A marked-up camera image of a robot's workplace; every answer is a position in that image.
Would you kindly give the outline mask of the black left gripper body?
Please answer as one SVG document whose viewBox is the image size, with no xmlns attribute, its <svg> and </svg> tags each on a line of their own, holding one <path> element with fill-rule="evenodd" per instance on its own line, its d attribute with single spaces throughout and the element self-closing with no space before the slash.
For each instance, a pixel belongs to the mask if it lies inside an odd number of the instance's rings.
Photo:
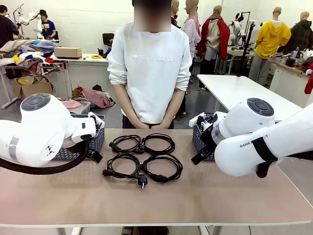
<svg viewBox="0 0 313 235">
<path fill-rule="evenodd" d="M 101 121 L 96 124 L 96 134 L 91 138 L 92 145 L 103 145 L 105 139 L 105 122 Z"/>
</svg>

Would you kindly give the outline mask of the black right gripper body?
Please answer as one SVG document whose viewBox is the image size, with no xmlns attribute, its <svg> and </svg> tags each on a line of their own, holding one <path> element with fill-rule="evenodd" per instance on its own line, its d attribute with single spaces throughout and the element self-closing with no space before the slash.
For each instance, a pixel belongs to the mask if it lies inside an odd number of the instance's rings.
<svg viewBox="0 0 313 235">
<path fill-rule="evenodd" d="M 206 150 L 209 153 L 214 153 L 217 145 L 212 138 L 213 124 L 207 121 L 204 121 L 201 123 L 201 126 L 203 127 L 203 132 L 201 134 L 200 139 L 204 143 Z"/>
</svg>

